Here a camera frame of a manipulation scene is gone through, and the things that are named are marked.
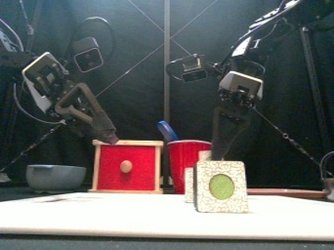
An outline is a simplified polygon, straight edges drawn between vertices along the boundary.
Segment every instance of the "red cup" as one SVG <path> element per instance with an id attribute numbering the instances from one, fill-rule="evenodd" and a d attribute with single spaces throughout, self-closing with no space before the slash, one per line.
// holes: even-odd
<path id="1" fill-rule="evenodd" d="M 199 160 L 199 152 L 211 150 L 211 143 L 198 140 L 181 140 L 169 143 L 169 149 L 174 190 L 175 193 L 185 194 L 186 168 L 195 166 Z"/>

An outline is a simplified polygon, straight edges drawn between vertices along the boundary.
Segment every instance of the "blue object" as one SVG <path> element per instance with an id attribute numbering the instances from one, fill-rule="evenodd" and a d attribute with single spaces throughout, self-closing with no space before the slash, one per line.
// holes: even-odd
<path id="1" fill-rule="evenodd" d="M 158 122 L 158 129 L 162 132 L 162 135 L 165 137 L 165 140 L 167 143 L 171 143 L 174 141 L 179 141 L 179 137 L 177 136 L 170 124 L 166 121 Z"/>

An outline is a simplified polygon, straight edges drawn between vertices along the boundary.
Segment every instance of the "cable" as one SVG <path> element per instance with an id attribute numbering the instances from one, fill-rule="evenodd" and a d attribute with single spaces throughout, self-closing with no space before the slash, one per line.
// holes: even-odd
<path id="1" fill-rule="evenodd" d="M 253 29 L 246 35 L 243 35 L 238 42 L 235 43 L 235 45 L 231 47 L 231 50 L 229 52 L 229 54 L 226 55 L 223 61 L 221 62 L 221 65 L 225 65 L 227 60 L 230 59 L 235 49 L 238 48 L 238 46 L 245 42 L 245 40 L 247 38 L 250 38 L 253 35 L 255 35 L 258 32 L 261 32 L 270 24 L 273 21 L 277 21 L 278 19 L 281 19 L 286 13 L 289 13 L 294 8 L 297 8 L 297 6 L 300 6 L 306 0 L 300 0 L 300 2 L 292 7 L 288 8 L 286 10 L 284 10 L 282 12 L 280 12 L 274 17 L 271 17 L 270 19 L 267 19 L 267 22 L 262 25 L 259 25 L 255 29 Z"/>
<path id="2" fill-rule="evenodd" d="M 325 154 L 320 162 L 320 173 L 321 173 L 321 180 L 326 178 L 326 174 L 333 177 L 333 174 L 326 170 L 328 160 L 334 155 L 334 151 Z"/>
<path id="3" fill-rule="evenodd" d="M 18 87 L 16 87 L 16 83 L 14 85 L 14 98 L 15 98 L 15 103 L 16 103 L 16 106 L 19 108 L 19 110 L 30 117 L 32 118 L 34 120 L 42 122 L 42 123 L 46 123 L 48 125 L 59 125 L 59 124 L 66 124 L 66 120 L 60 120 L 59 122 L 51 122 L 51 121 L 44 121 L 44 120 L 40 120 L 39 118 L 36 118 L 32 114 L 30 114 L 26 109 L 23 108 L 23 106 L 20 105 L 20 102 L 19 102 L 19 99 L 18 99 Z"/>
<path id="4" fill-rule="evenodd" d="M 23 44 L 23 41 L 22 41 L 20 36 L 18 35 L 16 31 L 12 29 L 12 27 L 2 19 L 0 19 L 0 22 L 7 27 L 7 29 L 12 32 L 14 36 L 16 37 L 16 41 L 19 43 L 19 48 L 22 51 L 24 51 L 26 50 L 24 44 Z"/>

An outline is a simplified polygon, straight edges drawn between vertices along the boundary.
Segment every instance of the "black curtain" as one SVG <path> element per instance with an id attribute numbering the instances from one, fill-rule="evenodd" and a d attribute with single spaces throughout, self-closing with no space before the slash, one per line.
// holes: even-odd
<path id="1" fill-rule="evenodd" d="M 31 21 L 36 1 L 24 3 Z M 221 62 L 253 21 L 273 11 L 280 3 L 266 0 L 171 0 L 171 60 L 198 53 L 211 62 Z M 58 59 L 64 59 L 76 27 L 88 17 L 110 21 L 117 50 L 110 62 L 98 70 L 79 74 L 72 68 L 76 79 L 87 83 L 96 95 L 122 140 L 163 140 L 157 123 L 163 119 L 165 1 L 43 0 L 32 46 L 35 54 L 48 51 Z M 19 1 L 0 1 L 0 18 L 18 30 L 26 44 L 28 35 Z M 108 55 L 111 39 L 106 26 L 88 24 L 78 31 L 75 39 L 88 36 L 96 38 L 103 56 Z M 6 121 L 2 123 L 2 137 L 7 131 L 11 131 L 11 137 L 2 143 L 2 151 L 7 152 L 2 165 L 8 164 L 52 128 L 20 112 L 10 119 L 14 80 L 8 70 L 12 69 L 2 68 L 2 120 Z M 325 152 L 298 30 L 275 48 L 263 81 L 263 100 L 258 110 L 320 159 Z M 171 80 L 170 123 L 182 139 L 211 141 L 213 109 L 219 102 L 218 83 L 215 78 L 189 84 Z M 321 83 L 332 86 L 330 81 Z M 47 119 L 35 107 L 27 89 L 20 87 L 20 93 L 24 108 Z M 251 125 L 227 155 L 227 159 L 246 162 L 250 187 L 321 188 L 317 165 L 254 112 L 250 116 Z M 90 183 L 95 151 L 91 139 L 79 138 L 63 126 L 12 165 L 12 179 L 26 181 L 28 164 L 68 164 L 87 168 L 86 181 Z"/>

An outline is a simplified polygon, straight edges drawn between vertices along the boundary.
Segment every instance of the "wooden box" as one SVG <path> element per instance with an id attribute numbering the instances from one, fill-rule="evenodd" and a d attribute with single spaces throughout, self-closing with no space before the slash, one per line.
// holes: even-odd
<path id="1" fill-rule="evenodd" d="M 119 141 L 108 145 L 98 140 L 92 192 L 162 193 L 161 141 Z"/>

